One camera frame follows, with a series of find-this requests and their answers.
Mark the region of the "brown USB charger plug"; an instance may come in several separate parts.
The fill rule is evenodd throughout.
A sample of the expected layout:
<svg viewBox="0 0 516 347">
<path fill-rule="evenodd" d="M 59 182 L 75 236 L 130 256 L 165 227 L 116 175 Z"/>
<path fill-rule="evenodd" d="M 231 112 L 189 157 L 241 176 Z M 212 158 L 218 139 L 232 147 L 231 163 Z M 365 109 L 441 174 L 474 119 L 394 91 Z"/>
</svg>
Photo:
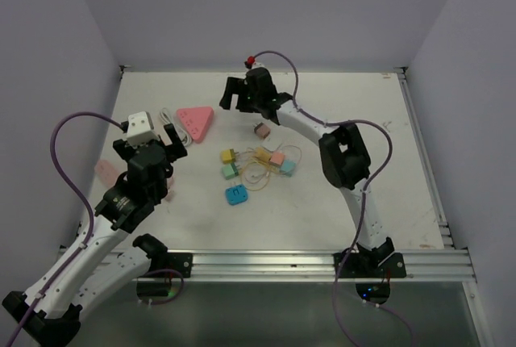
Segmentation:
<svg viewBox="0 0 516 347">
<path fill-rule="evenodd" d="M 253 132 L 261 140 L 264 140 L 270 135 L 271 129 L 265 123 L 257 123 L 253 126 Z"/>
</svg>

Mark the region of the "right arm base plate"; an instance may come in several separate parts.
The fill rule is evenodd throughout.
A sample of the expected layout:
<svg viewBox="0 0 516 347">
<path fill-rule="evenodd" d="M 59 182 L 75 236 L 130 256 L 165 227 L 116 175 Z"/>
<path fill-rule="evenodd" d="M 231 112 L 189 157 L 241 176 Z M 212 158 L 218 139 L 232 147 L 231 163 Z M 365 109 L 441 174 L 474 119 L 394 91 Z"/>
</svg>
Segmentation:
<svg viewBox="0 0 516 347">
<path fill-rule="evenodd" d="M 373 249 L 359 247 L 357 252 L 350 252 L 341 271 L 339 265 L 345 258 L 344 252 L 334 253 L 335 272 L 340 278 L 405 278 L 407 276 L 402 253 L 392 249 Z"/>
</svg>

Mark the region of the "yellow USB charger plug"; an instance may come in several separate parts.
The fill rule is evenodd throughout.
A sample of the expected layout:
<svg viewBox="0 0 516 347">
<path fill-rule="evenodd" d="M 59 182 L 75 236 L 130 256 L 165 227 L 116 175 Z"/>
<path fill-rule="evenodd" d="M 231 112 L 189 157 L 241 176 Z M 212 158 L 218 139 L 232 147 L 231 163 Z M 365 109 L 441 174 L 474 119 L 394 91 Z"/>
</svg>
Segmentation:
<svg viewBox="0 0 516 347">
<path fill-rule="evenodd" d="M 240 157 L 241 153 L 235 151 L 233 148 L 224 149 L 220 153 L 220 159 L 224 165 L 235 163 L 240 159 Z"/>
</svg>

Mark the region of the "yellow cube plug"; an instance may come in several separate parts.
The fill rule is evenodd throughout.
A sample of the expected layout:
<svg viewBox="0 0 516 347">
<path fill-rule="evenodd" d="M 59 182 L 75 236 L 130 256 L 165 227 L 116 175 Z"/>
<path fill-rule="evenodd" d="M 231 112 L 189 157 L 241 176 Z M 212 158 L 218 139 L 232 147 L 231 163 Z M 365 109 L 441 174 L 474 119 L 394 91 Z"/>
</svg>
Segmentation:
<svg viewBox="0 0 516 347">
<path fill-rule="evenodd" d="M 272 153 L 269 152 L 267 149 L 264 149 L 262 147 L 256 148 L 254 158 L 256 158 L 257 160 L 264 163 L 269 163 L 271 157 Z"/>
</svg>

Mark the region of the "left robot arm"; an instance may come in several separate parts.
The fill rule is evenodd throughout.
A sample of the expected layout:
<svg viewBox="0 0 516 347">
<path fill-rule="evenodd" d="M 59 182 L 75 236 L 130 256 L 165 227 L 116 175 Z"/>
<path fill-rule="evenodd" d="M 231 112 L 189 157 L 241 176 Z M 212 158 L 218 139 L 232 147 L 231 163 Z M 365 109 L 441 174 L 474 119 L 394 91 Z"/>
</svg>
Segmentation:
<svg viewBox="0 0 516 347">
<path fill-rule="evenodd" d="M 87 229 L 39 281 L 25 291 L 10 292 L 2 301 L 17 329 L 41 346 L 69 344 L 93 309 L 132 279 L 180 275 L 167 268 L 167 247 L 149 234 L 138 236 L 130 249 L 100 267 L 166 198 L 173 162 L 187 154 L 172 124 L 164 126 L 169 144 L 148 123 L 125 122 L 123 130 L 127 137 L 113 147 L 127 171 L 90 210 Z"/>
</svg>

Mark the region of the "blue plug adapter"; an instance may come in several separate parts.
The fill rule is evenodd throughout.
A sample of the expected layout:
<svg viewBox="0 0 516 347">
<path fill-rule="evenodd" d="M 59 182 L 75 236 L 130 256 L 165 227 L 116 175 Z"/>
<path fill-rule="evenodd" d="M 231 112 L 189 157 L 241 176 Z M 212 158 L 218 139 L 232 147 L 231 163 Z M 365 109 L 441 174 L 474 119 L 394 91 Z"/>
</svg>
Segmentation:
<svg viewBox="0 0 516 347">
<path fill-rule="evenodd" d="M 225 189 L 225 198 L 229 205 L 235 206 L 248 201 L 248 190 L 243 184 Z"/>
</svg>

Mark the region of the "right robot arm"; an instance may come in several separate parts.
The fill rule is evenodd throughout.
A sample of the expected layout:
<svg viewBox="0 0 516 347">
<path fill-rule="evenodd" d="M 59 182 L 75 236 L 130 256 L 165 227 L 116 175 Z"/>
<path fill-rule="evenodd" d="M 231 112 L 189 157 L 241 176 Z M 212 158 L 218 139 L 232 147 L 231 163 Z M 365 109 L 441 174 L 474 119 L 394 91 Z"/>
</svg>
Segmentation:
<svg viewBox="0 0 516 347">
<path fill-rule="evenodd" d="M 371 182 L 393 154 L 393 143 L 386 131 L 367 120 L 328 123 L 317 119 L 301 109 L 293 95 L 278 92 L 270 72 L 264 67 L 249 69 L 244 78 L 229 77 L 220 107 L 229 110 L 233 98 L 237 99 L 235 108 L 238 111 L 258 113 L 318 146 L 322 172 L 341 192 L 356 226 L 356 238 L 350 247 L 357 248 L 361 254 L 360 269 L 372 277 L 384 271 L 394 246 L 371 196 Z M 387 157 L 373 173 L 370 171 L 371 157 L 358 128 L 360 123 L 378 129 L 387 139 Z"/>
</svg>

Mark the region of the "white plug adapter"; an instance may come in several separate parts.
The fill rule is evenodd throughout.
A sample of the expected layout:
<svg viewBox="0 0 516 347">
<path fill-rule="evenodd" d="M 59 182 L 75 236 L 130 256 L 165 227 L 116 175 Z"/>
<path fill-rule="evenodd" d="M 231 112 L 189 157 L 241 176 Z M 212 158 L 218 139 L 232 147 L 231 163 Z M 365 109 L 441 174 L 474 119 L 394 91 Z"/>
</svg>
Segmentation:
<svg viewBox="0 0 516 347">
<path fill-rule="evenodd" d="M 276 138 L 268 138 L 261 142 L 262 148 L 271 153 L 277 151 L 281 147 L 281 145 L 282 141 Z"/>
</svg>

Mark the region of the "green USB charger plug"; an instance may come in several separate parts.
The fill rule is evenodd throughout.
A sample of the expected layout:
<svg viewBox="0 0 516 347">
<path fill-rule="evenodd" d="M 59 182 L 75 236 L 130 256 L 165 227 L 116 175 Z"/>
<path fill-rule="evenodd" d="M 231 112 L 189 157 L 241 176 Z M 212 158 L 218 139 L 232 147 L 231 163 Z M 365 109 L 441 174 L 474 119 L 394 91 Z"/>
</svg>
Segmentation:
<svg viewBox="0 0 516 347">
<path fill-rule="evenodd" d="M 221 173 L 225 180 L 231 180 L 233 178 L 239 177 L 242 171 L 243 168 L 234 162 L 224 164 L 221 168 Z"/>
</svg>

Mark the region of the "teal round plug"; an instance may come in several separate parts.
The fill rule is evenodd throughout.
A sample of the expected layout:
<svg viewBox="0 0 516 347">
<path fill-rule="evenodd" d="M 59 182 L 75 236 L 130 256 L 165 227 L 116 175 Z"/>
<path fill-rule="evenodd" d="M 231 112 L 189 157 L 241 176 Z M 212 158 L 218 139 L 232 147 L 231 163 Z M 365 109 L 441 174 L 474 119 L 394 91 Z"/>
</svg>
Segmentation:
<svg viewBox="0 0 516 347">
<path fill-rule="evenodd" d="M 295 161 L 285 159 L 279 169 L 279 174 L 286 177 L 291 177 L 295 172 L 297 164 Z"/>
</svg>

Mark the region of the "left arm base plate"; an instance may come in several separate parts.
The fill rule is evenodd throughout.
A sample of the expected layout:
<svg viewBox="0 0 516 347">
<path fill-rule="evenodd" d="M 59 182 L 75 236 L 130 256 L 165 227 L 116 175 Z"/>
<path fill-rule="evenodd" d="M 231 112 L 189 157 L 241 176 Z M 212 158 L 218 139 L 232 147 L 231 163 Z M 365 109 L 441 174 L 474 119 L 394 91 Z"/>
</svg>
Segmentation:
<svg viewBox="0 0 516 347">
<path fill-rule="evenodd" d="M 183 278 L 190 278 L 193 260 L 192 253 L 167 251 L 152 259 L 149 270 L 176 270 Z"/>
</svg>

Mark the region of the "pink power strip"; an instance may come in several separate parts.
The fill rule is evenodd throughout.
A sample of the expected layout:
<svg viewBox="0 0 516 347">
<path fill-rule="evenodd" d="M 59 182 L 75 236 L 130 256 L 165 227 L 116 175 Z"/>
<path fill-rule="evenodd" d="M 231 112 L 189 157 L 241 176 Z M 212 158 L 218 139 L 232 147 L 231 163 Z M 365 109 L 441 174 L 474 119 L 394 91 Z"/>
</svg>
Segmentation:
<svg viewBox="0 0 516 347">
<path fill-rule="evenodd" d="M 214 109 L 212 107 L 181 108 L 176 110 L 176 117 L 193 142 L 200 144 L 204 141 L 213 122 Z"/>
<path fill-rule="evenodd" d="M 117 181 L 120 172 L 108 160 L 101 159 L 94 167 L 97 178 L 106 188 L 111 188 Z"/>
</svg>

